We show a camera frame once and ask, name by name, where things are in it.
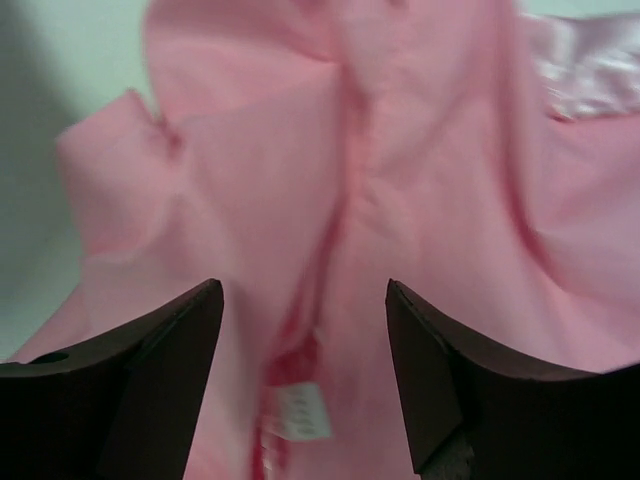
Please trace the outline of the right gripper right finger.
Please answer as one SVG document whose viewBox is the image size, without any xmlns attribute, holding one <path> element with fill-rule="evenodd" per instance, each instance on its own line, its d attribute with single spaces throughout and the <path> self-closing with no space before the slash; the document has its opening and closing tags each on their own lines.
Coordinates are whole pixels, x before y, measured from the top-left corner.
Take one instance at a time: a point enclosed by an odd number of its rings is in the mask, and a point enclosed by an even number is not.
<svg viewBox="0 0 640 480">
<path fill-rule="evenodd" d="M 423 479 L 635 479 L 639 369 L 591 373 L 511 349 L 390 281 L 386 316 Z"/>
</svg>

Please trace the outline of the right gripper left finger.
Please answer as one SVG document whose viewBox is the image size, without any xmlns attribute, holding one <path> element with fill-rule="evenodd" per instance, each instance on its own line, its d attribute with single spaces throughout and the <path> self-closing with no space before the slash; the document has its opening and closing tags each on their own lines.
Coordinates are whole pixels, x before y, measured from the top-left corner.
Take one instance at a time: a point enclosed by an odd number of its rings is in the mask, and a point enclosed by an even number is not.
<svg viewBox="0 0 640 480">
<path fill-rule="evenodd" d="M 210 279 L 162 307 L 1 367 L 5 479 L 180 479 L 219 337 Z"/>
</svg>

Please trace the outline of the pink pillowcase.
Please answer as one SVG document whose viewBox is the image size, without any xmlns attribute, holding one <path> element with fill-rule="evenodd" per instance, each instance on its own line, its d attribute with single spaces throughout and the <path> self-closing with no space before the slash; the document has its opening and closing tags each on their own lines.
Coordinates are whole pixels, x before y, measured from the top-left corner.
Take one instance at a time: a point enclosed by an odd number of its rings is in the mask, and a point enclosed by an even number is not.
<svg viewBox="0 0 640 480">
<path fill-rule="evenodd" d="M 572 427 L 501 419 L 500 479 L 635 479 L 639 17 L 512 1 L 155 1 L 159 111 L 130 91 L 66 130 L 84 258 L 15 353 L 68 347 L 218 279 L 190 479 L 411 479 L 395 365 L 435 440 L 469 433 L 451 370 L 603 384 Z"/>
</svg>

